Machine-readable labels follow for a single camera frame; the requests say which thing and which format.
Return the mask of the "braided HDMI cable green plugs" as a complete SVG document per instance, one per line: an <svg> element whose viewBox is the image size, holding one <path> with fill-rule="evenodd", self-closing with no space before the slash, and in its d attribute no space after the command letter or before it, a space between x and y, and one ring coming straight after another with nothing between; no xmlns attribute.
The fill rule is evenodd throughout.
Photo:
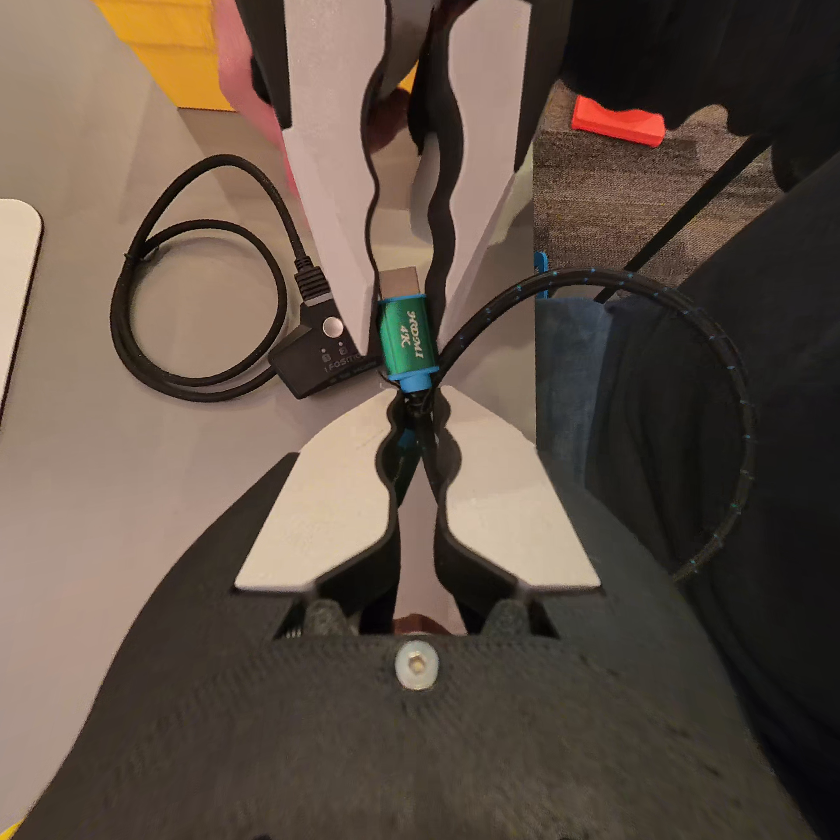
<svg viewBox="0 0 840 840"><path fill-rule="evenodd" d="M441 381L463 352L503 314L539 294L572 286L597 286L605 291L628 291L673 312L706 340L720 366L728 373L732 396L738 398L742 457L728 511L709 540L684 562L672 580L682 583L698 574L722 550L746 507L753 484L757 449L757 413L748 393L744 367L734 344L704 311L682 292L624 270L565 268L546 270L521 280L491 299L472 316L442 351L437 351L427 317L427 295L414 292L389 295L379 302L376 325L384 353L388 381L404 393L404 403L415 419L419 452L427 468L430 487L439 495L441 479L435 463L436 434L432 430L433 399Z"/></svg>

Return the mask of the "wooden book stand white base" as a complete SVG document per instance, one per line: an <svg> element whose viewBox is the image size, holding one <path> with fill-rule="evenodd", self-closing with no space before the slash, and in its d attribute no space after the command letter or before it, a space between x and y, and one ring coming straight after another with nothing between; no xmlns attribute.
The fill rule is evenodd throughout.
<svg viewBox="0 0 840 840"><path fill-rule="evenodd" d="M29 204L1 199L1 409L14 370L44 223Z"/></svg>

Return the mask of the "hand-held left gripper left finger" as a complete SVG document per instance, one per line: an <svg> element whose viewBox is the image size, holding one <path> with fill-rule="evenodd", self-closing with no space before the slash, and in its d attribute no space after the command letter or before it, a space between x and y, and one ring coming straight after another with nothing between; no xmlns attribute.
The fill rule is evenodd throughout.
<svg viewBox="0 0 840 840"><path fill-rule="evenodd" d="M234 580L293 607L336 602L360 632L392 629L400 580L394 473L403 398L379 391L300 450Z"/></svg>

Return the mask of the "person's dark hoodie torso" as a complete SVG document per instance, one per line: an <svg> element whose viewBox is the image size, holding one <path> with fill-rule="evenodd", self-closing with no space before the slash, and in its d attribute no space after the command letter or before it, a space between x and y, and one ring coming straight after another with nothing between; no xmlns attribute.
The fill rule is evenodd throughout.
<svg viewBox="0 0 840 840"><path fill-rule="evenodd" d="M806 821L838 838L839 158L680 287L738 351L757 415L749 498L683 592ZM711 342L639 297L612 330L586 482L668 573L714 534L742 465Z"/></svg>

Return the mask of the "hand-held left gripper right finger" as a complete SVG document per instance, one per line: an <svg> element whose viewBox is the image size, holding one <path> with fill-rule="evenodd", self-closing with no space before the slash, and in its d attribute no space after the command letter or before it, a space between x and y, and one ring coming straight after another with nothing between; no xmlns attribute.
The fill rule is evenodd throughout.
<svg viewBox="0 0 840 840"><path fill-rule="evenodd" d="M540 615L602 581L534 443L453 386L434 399L439 477L434 568L468 634L501 602Z"/></svg>

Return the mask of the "thin black metal bar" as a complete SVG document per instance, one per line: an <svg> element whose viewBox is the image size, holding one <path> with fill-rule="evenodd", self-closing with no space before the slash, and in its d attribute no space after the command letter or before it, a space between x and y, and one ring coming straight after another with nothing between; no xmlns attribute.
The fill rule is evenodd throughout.
<svg viewBox="0 0 840 840"><path fill-rule="evenodd" d="M627 261L623 270L635 273L645 267L671 242L701 211L722 193L756 158L769 149L768 134L749 136L724 163L714 171L686 203L664 224L647 243Z"/></svg>

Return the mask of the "person's right forearm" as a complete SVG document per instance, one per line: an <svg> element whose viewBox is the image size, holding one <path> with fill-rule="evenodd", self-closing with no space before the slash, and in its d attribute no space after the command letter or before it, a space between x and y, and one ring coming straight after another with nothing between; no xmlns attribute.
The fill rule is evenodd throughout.
<svg viewBox="0 0 840 840"><path fill-rule="evenodd" d="M719 106L789 192L839 150L838 1L574 2L560 79L675 130Z"/></svg>

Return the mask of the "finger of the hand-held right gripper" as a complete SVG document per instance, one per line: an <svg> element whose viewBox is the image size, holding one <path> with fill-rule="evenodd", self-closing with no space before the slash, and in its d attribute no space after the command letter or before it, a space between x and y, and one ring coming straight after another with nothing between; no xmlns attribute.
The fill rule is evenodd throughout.
<svg viewBox="0 0 840 840"><path fill-rule="evenodd" d="M433 49L438 174L427 210L434 248L427 304L438 342L459 329L515 182L530 17L527 2L477 2Z"/></svg>
<svg viewBox="0 0 840 840"><path fill-rule="evenodd" d="M370 226L378 183L364 127L386 53L383 1L285 2L287 158L345 328L367 353L375 291Z"/></svg>

